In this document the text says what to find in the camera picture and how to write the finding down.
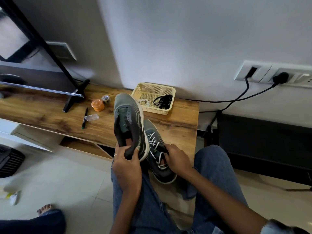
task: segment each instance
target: jeans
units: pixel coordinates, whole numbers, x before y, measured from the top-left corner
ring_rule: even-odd
[[[65,217],[59,209],[49,210],[31,220],[0,220],[1,234],[63,234],[65,229]]]
[[[195,154],[194,168],[205,178],[229,193],[236,200],[247,205],[237,182],[230,160],[221,147],[210,145]],[[122,190],[117,178],[111,172],[113,182],[113,218],[117,214],[122,198]],[[149,177],[142,173],[142,189],[138,199],[129,233],[232,233],[214,209],[200,194],[196,194],[194,220],[191,229],[181,231],[172,222],[164,204],[154,191]]]

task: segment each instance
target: orange container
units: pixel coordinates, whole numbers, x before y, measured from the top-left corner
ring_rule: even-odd
[[[100,111],[103,111],[105,106],[104,106],[104,103],[101,99],[96,99],[96,100],[93,100],[91,102],[91,106],[93,107],[93,109],[96,111],[96,112],[100,112]]]

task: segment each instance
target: sneaker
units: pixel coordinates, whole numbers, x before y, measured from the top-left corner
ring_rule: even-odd
[[[149,142],[143,127],[142,106],[129,94],[121,93],[115,98],[114,133],[120,147],[126,146],[126,139],[132,140],[132,145],[124,153],[131,160],[135,148],[140,145],[138,158],[144,160],[149,153]]]
[[[177,174],[171,171],[166,163],[164,153],[168,153],[168,151],[157,128],[150,120],[145,119],[144,129],[150,144],[150,152],[147,160],[150,163],[154,177],[162,184],[174,182],[177,178]]]

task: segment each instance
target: white tile floor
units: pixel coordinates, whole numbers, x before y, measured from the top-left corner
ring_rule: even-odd
[[[1,143],[18,148],[26,160],[14,176],[0,179],[0,186],[7,190],[21,190],[16,206],[0,200],[0,219],[31,219],[41,206],[53,203],[65,213],[66,233],[109,232],[113,208],[110,162],[63,147],[49,153],[7,140]],[[312,233],[312,193],[283,190],[307,186],[239,170],[236,175],[252,209]],[[173,208],[193,212],[194,202],[172,200],[162,187],[156,191]]]

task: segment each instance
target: wooden tabletop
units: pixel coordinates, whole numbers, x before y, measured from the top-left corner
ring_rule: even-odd
[[[68,113],[64,113],[62,110],[67,100],[66,95],[7,86],[0,86],[0,90],[10,94],[9,97],[0,99],[0,118],[109,147],[115,147],[116,144],[115,96],[122,92],[132,93],[130,90],[88,85],[85,89],[86,100],[75,103]],[[91,102],[103,95],[109,95],[112,100],[103,111],[95,112]],[[89,109],[88,115],[96,113],[99,119],[87,122],[82,130],[86,107]],[[198,102],[175,98],[168,115],[144,112],[144,117],[155,124],[165,143],[176,144],[193,162],[198,112]]]

